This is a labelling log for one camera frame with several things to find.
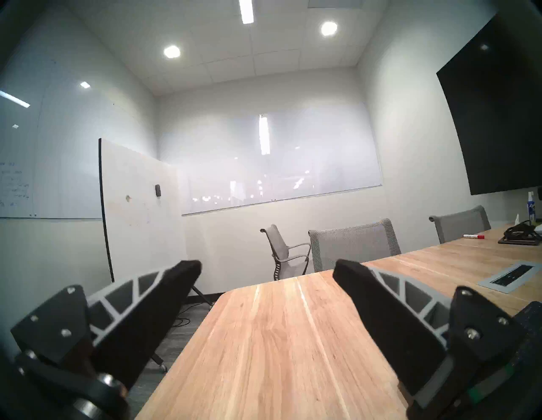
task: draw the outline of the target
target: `spray bottle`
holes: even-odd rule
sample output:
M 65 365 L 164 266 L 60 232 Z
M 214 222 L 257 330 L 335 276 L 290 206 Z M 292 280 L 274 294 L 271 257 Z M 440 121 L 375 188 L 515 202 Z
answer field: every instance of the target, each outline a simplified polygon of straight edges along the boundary
M 533 191 L 529 191 L 529 201 L 527 202 L 527 211 L 529 213 L 529 222 L 531 222 L 531 225 L 534 225 L 537 217 L 534 213 L 534 198 L 533 198 Z

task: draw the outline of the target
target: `floor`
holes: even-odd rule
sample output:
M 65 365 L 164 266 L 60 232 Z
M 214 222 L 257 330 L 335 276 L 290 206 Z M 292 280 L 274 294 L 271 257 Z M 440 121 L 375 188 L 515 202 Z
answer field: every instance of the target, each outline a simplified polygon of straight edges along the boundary
M 164 341 L 156 349 L 156 354 L 164 359 L 164 363 L 169 369 L 177 359 L 184 346 L 187 345 L 192 335 L 202 323 L 205 316 L 209 313 L 209 305 L 202 303 L 197 306 L 185 305 L 181 312 L 186 310 L 181 316 L 190 319 L 190 323 L 185 326 L 171 328 Z M 155 388 L 158 386 L 164 373 L 160 367 L 152 360 L 149 361 L 137 382 L 128 393 L 128 404 L 130 406 L 130 419 L 136 417 L 139 410 L 145 405 Z

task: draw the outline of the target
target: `gray mesh chair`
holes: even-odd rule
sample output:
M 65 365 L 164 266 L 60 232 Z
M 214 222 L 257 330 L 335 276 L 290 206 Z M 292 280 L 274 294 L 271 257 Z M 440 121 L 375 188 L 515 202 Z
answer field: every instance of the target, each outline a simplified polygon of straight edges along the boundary
M 440 243 L 454 241 L 463 235 L 474 235 L 491 229 L 485 209 L 478 205 L 475 208 L 446 216 L 429 216 L 435 222 Z
M 311 253 L 310 244 L 300 243 L 299 245 L 289 247 L 284 243 L 282 236 L 280 236 L 279 230 L 274 224 L 272 224 L 267 229 L 260 229 L 260 232 L 267 235 L 267 239 L 269 239 L 269 244 L 271 245 L 273 259 L 275 260 L 275 273 L 273 274 L 273 280 L 288 279 L 290 277 L 296 277 L 297 275 L 305 274 L 308 266 L 308 255 Z M 307 255 L 301 254 L 290 257 L 290 250 L 292 248 L 300 247 L 302 245 L 308 246 Z M 290 261 L 301 257 L 305 258 L 305 268 L 303 270 L 303 273 L 299 274 L 297 267 L 290 265 Z
M 335 267 L 338 259 L 365 262 L 401 253 L 389 219 L 345 229 L 310 230 L 314 271 Z

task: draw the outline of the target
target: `wood grain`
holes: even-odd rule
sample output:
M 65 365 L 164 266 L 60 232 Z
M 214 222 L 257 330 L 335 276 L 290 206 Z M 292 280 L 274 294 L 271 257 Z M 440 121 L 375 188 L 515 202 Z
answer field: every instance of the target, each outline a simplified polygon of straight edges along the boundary
M 542 300 L 542 273 L 513 293 L 476 285 L 541 247 L 460 239 L 366 263 L 452 296 L 468 285 L 510 315 Z M 332 271 L 222 295 L 137 419 L 405 419 L 398 380 Z

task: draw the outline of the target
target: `black tv screen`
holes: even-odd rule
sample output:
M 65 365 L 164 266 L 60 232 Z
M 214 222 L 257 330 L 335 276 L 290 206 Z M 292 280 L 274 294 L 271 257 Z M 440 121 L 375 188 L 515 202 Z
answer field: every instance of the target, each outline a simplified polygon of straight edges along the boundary
M 542 81 L 499 15 L 437 76 L 454 119 L 470 193 L 542 185 Z

